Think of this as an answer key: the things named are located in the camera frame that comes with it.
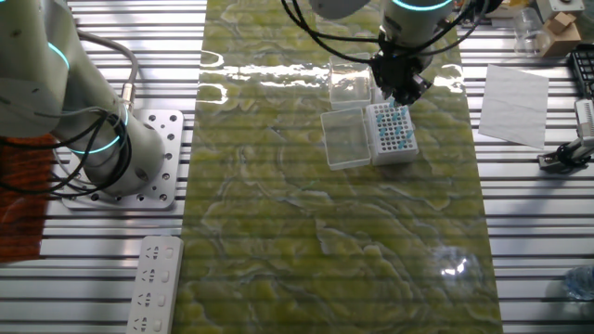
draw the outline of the clear glass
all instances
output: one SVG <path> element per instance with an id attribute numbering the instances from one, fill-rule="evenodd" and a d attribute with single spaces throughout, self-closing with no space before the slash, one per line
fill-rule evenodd
<path id="1" fill-rule="evenodd" d="M 524 57 L 537 57 L 549 47 L 551 38 L 543 30 L 542 21 L 531 7 L 522 9 L 513 17 L 513 29 L 516 35 L 514 50 Z"/>
<path id="2" fill-rule="evenodd" d="M 565 289 L 570 297 L 594 301 L 594 266 L 582 266 L 565 275 Z"/>

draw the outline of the robotic arm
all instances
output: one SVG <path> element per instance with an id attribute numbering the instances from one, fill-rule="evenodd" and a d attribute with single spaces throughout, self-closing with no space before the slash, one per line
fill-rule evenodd
<path id="1" fill-rule="evenodd" d="M 0 135 L 52 134 L 79 159 L 86 156 L 84 173 L 114 198 L 134 194 L 158 174 L 161 137 L 132 115 L 93 65 L 65 1 L 0 1 L 0 45 Z M 94 138 L 88 132 L 72 141 L 102 117 L 107 121 Z"/>
<path id="2" fill-rule="evenodd" d="M 399 104 L 415 102 L 431 83 L 420 73 L 432 60 L 432 44 L 460 19 L 480 10 L 479 19 L 495 10 L 502 0 L 470 0 L 457 20 L 448 22 L 452 0 L 381 0 L 380 51 L 370 66 L 384 98 L 393 96 Z M 325 19 L 352 15 L 369 0 L 309 0 L 314 12 Z"/>

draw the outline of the plastic bottle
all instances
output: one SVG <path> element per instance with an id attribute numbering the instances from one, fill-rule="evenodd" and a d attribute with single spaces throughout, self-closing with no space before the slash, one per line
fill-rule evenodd
<path id="1" fill-rule="evenodd" d="M 594 300 L 594 265 L 570 270 L 565 275 L 565 289 L 575 299 Z"/>

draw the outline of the metal base plate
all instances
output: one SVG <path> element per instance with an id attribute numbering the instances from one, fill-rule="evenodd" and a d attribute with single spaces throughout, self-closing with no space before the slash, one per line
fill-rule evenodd
<path id="1" fill-rule="evenodd" d="M 75 199 L 63 199 L 62 202 L 67 208 L 77 211 L 165 211 L 174 204 L 182 132 L 184 131 L 184 115 L 178 110 L 146 109 L 136 110 L 135 116 L 139 121 L 151 125 L 161 136 L 165 145 L 161 171 L 154 180 L 134 195 L 116 199 L 98 191 L 92 195 Z M 69 171 L 73 171 L 78 163 L 78 157 L 72 154 L 68 165 Z M 88 181 L 84 171 L 81 172 L 80 180 Z M 67 187 L 64 192 L 76 194 L 75 191 Z"/>

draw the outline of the black cable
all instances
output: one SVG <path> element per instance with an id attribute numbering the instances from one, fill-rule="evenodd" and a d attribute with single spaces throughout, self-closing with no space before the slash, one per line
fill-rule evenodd
<path id="1" fill-rule="evenodd" d="M 289 9 L 289 5 L 287 5 L 287 1 L 286 0 L 280 0 L 283 7 L 285 8 L 285 11 L 287 12 L 287 14 L 294 19 L 293 13 L 291 12 L 291 10 Z M 304 18 L 303 18 L 303 14 L 301 13 L 301 10 L 299 9 L 299 6 L 296 6 L 296 2 L 293 2 L 293 6 L 295 7 L 295 11 L 297 12 L 297 16 L 299 17 L 299 20 L 304 22 Z M 322 42 L 314 33 L 310 32 L 310 30 L 306 30 L 305 32 L 307 32 L 312 39 L 314 40 L 314 42 L 316 42 L 318 45 L 320 45 L 322 48 L 324 48 L 326 51 L 330 52 L 332 55 L 342 58 L 344 60 L 348 60 L 348 61 L 353 61 L 353 62 L 357 62 L 357 63 L 362 63 L 362 64 L 371 64 L 372 60 L 371 59 L 360 59 L 360 58 L 354 58 L 354 57 L 350 57 L 347 56 L 345 54 L 340 53 L 339 51 L 336 51 L 335 49 L 331 48 L 330 46 L 326 45 L 324 42 Z"/>
<path id="2" fill-rule="evenodd" d="M 437 33 L 432 39 L 430 39 L 429 41 L 423 43 L 422 45 L 419 46 L 415 46 L 413 50 L 410 50 L 410 53 L 405 53 L 403 55 L 399 55 L 399 57 L 408 57 L 408 56 L 412 56 L 415 55 L 416 53 L 426 49 L 427 47 L 433 45 L 434 43 L 436 43 L 437 41 L 439 41 L 442 37 L 444 37 L 448 32 L 450 32 L 452 29 L 454 29 L 460 22 L 462 22 L 462 20 L 469 14 L 471 14 L 471 12 L 474 10 L 475 4 L 474 3 L 470 3 L 468 6 L 466 6 L 466 8 L 464 8 L 464 10 L 458 14 L 458 16 L 451 21 L 447 27 L 443 28 L 439 33 Z M 432 56 L 432 55 L 426 55 L 426 54 L 420 54 L 421 56 Z"/>
<path id="3" fill-rule="evenodd" d="M 353 62 L 359 62 L 359 63 L 366 63 L 366 64 L 370 64 L 373 62 L 373 60 L 366 60 L 366 59 L 358 59 L 358 58 L 352 58 L 349 57 L 345 54 L 342 54 L 338 51 L 336 51 L 335 49 L 332 49 L 331 47 L 325 45 L 323 42 L 321 42 L 318 38 L 316 38 L 316 34 L 319 32 L 315 32 L 313 30 L 311 30 L 309 28 L 309 26 L 307 25 L 307 22 L 305 22 L 305 19 L 303 17 L 303 14 L 301 13 L 301 9 L 299 8 L 299 5 L 297 4 L 296 1 L 293 1 L 293 7 L 295 8 L 295 12 L 297 13 L 299 19 L 295 18 L 295 16 L 293 15 L 293 13 L 291 12 L 291 10 L 289 9 L 289 6 L 286 3 L 286 0 L 281 0 L 281 3 L 283 5 L 283 7 L 285 8 L 285 11 L 287 12 L 287 14 L 289 15 L 289 17 L 291 18 L 291 20 L 293 20 L 293 22 L 295 22 L 295 24 L 297 26 L 299 26 L 300 28 L 302 28 L 303 30 L 305 30 L 305 32 L 307 32 L 312 39 L 314 39 L 314 41 L 320 45 L 321 47 L 323 47 L 324 49 L 326 49 L 327 51 L 329 51 L 331 54 L 343 58 L 345 60 L 349 60 L 349 61 L 353 61 Z M 484 16 L 484 10 L 488 8 L 488 1 L 485 1 L 484 6 L 483 6 L 483 10 L 481 12 L 481 15 L 479 17 L 478 20 L 482 19 L 482 17 Z M 433 56 L 433 55 L 437 55 L 440 53 L 443 53 L 445 51 L 448 51 L 456 46 L 458 46 L 460 43 L 462 43 L 464 40 L 466 40 L 466 38 L 468 38 L 468 36 L 470 36 L 470 34 L 472 32 L 474 32 L 474 30 L 476 29 L 476 27 L 478 26 L 478 20 L 477 22 L 474 23 L 474 25 L 472 26 L 472 28 L 461 38 L 459 38 L 455 43 L 448 45 L 446 47 L 443 47 L 439 50 L 434 50 L 434 51 L 430 51 L 430 52 L 424 52 L 424 53 L 420 53 L 421 50 L 433 45 L 435 42 L 437 42 L 439 39 L 441 39 L 442 37 L 444 37 L 448 32 L 450 32 L 452 29 L 454 29 L 468 14 L 471 13 L 471 10 L 475 7 L 474 3 L 469 4 L 450 24 L 447 25 L 447 27 L 443 28 L 437 35 L 435 35 L 431 40 L 423 43 L 422 45 L 418 45 L 415 47 L 403 47 L 403 46 L 398 46 L 399 49 L 406 49 L 407 51 L 401 55 L 398 55 L 398 57 L 411 57 L 411 56 Z"/>
<path id="4" fill-rule="evenodd" d="M 52 195 L 55 195 L 55 196 L 58 196 L 61 198 L 73 198 L 73 197 L 91 195 L 95 192 L 98 192 L 100 190 L 103 190 L 110 186 L 113 186 L 118 180 L 120 180 L 120 178 L 123 176 L 123 174 L 128 169 L 128 166 L 130 165 L 130 160 L 132 159 L 132 152 L 130 151 L 131 146 L 130 146 L 130 138 L 128 136 L 128 131 L 127 131 L 128 128 L 123 123 L 123 121 L 121 119 L 119 119 L 119 121 L 118 121 L 118 128 L 120 129 L 120 131 L 116 132 L 116 135 L 119 135 L 119 133 L 122 133 L 121 135 L 119 135 L 120 139 L 122 140 L 122 143 L 121 143 L 122 149 L 120 150 L 120 157 L 118 159 L 118 163 L 113 168 L 113 171 L 112 171 L 110 177 L 105 182 L 95 186 L 92 189 L 86 189 L 81 186 L 71 185 L 69 182 L 66 186 L 77 191 L 76 194 L 64 194 L 64 193 L 52 192 Z M 52 174 L 57 179 L 63 180 L 57 174 L 55 174 L 53 172 L 52 172 Z"/>
<path id="5" fill-rule="evenodd" d="M 97 111 L 101 111 L 101 112 L 107 112 L 104 109 L 101 108 L 97 108 Z M 84 136 L 88 135 L 91 133 L 91 131 L 93 131 L 95 129 L 94 125 L 89 126 L 88 128 L 86 128 L 86 130 L 82 131 L 81 133 L 79 133 L 78 135 L 65 140 L 61 143 L 56 143 L 53 145 L 28 145 L 28 144 L 19 144 L 19 143 L 11 143 L 9 141 L 6 141 L 4 139 L 0 139 L 0 144 L 1 145 L 6 145 L 8 147 L 11 148 L 24 148 L 24 149 L 28 149 L 28 150 L 46 150 L 46 149 L 55 149 L 55 148 L 65 148 L 66 146 L 75 143 L 76 141 L 82 139 Z"/>
<path id="6" fill-rule="evenodd" d="M 77 30 L 78 36 L 85 41 L 89 41 L 98 45 L 103 45 L 110 49 L 114 49 L 117 51 L 122 52 L 130 61 L 132 62 L 132 69 L 130 70 L 130 76 L 128 77 L 127 84 L 134 84 L 136 81 L 136 76 L 138 75 L 138 59 L 136 58 L 135 54 L 130 51 L 129 48 L 111 41 L 110 39 L 99 37 L 89 32 L 83 32 L 81 30 Z"/>
<path id="7" fill-rule="evenodd" d="M 299 4 L 296 4 L 296 2 L 297 2 L 297 0 L 293 0 L 293 5 L 294 6 L 299 6 Z M 335 40 L 335 41 L 343 41 L 343 42 L 378 43 L 380 41 L 377 38 L 342 37 L 342 36 L 328 35 L 328 34 L 323 33 L 323 32 L 317 32 L 317 31 L 311 29 L 305 20 L 303 20 L 303 22 L 301 22 L 297 18 L 295 18 L 295 16 L 293 15 L 293 13 L 291 11 L 288 11 L 287 14 L 289 14 L 289 17 L 292 19 L 293 22 L 295 22 L 295 24 L 298 27 L 300 27 L 301 29 L 305 30 L 306 32 L 313 33 L 317 37 L 321 37 L 321 38 L 325 38 L 325 39 L 330 39 L 330 40 Z"/>
<path id="8" fill-rule="evenodd" d="M 91 152 L 91 148 L 93 147 L 93 144 L 95 143 L 95 139 L 97 138 L 99 131 L 101 130 L 101 126 L 103 126 L 103 123 L 105 122 L 105 120 L 107 120 L 109 117 L 109 114 L 106 112 L 104 113 L 98 120 L 96 120 L 93 125 L 91 125 L 90 128 L 95 129 L 95 131 L 93 131 L 93 134 L 91 135 L 91 138 L 89 139 L 89 142 L 86 146 L 86 149 L 84 150 L 84 155 L 81 157 L 81 161 L 78 164 L 78 166 L 76 166 L 76 168 L 74 169 L 74 171 L 72 172 L 72 174 L 70 174 L 66 179 L 64 179 L 63 181 L 61 181 L 59 184 L 52 186 L 48 189 L 43 189 L 43 190 L 33 190 L 33 189 L 22 189 L 22 188 L 18 188 L 12 185 L 9 185 L 7 183 L 4 183 L 2 181 L 0 181 L 0 187 L 3 187 L 5 189 L 8 189 L 10 191 L 14 191 L 20 194 L 27 194 L 27 195 L 42 195 L 42 194 L 49 194 L 52 193 L 62 187 L 64 187 L 65 185 L 67 185 L 70 181 L 72 181 L 74 179 L 74 177 L 76 177 L 76 175 L 83 169 L 84 167 L 84 163 L 86 162 L 86 160 L 89 157 L 89 154 Z"/>

